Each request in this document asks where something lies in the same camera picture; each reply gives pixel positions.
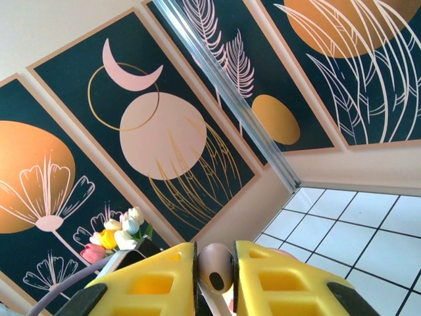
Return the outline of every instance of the wall art print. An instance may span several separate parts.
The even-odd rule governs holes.
[[[261,2],[349,146],[421,139],[421,1]]]
[[[186,240],[254,177],[135,12],[33,73]]]
[[[89,265],[89,237],[131,205],[16,78],[0,87],[0,135],[0,271],[38,301]]]
[[[281,151],[333,147],[301,92],[242,0],[177,0],[203,43],[251,106]],[[156,6],[147,6],[237,126],[262,163],[253,141],[221,100],[195,59]]]

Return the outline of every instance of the black rubber pad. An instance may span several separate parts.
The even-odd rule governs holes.
[[[73,295],[55,316],[88,316],[107,291],[107,285],[97,283]]]
[[[328,288],[349,316],[380,316],[356,290],[336,282],[328,283]]]
[[[194,253],[193,253],[193,299],[195,300],[195,310],[199,309],[199,266],[197,264],[197,242],[194,244]]]
[[[234,313],[237,313],[238,304],[238,285],[239,285],[239,261],[237,253],[237,242],[234,242],[234,257],[232,259],[232,265],[234,270]]]

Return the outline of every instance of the pink crescent moon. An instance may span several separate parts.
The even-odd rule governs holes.
[[[158,80],[164,67],[164,65],[161,65],[156,71],[145,76],[136,76],[126,72],[114,59],[108,38],[105,40],[103,48],[103,64],[112,81],[129,91],[141,91],[152,86]]]

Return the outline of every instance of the gray cable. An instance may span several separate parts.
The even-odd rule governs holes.
[[[105,265],[110,261],[112,256],[106,257],[85,269],[77,272],[76,274],[72,275],[70,278],[64,280],[62,283],[57,285],[52,291],[50,291],[47,295],[45,295],[40,301],[30,310],[26,316],[38,316],[42,310],[47,307],[61,292],[72,286],[73,284],[79,282],[83,278],[87,277],[91,273],[94,273],[96,270],[102,269]]]

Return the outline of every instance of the artificial flower bouquet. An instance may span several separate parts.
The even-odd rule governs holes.
[[[153,227],[149,224],[141,233],[140,225],[145,219],[140,207],[133,207],[120,215],[120,221],[110,219],[104,223],[102,232],[94,232],[80,255],[89,263],[95,263],[118,250],[134,249],[143,236],[152,240]]]

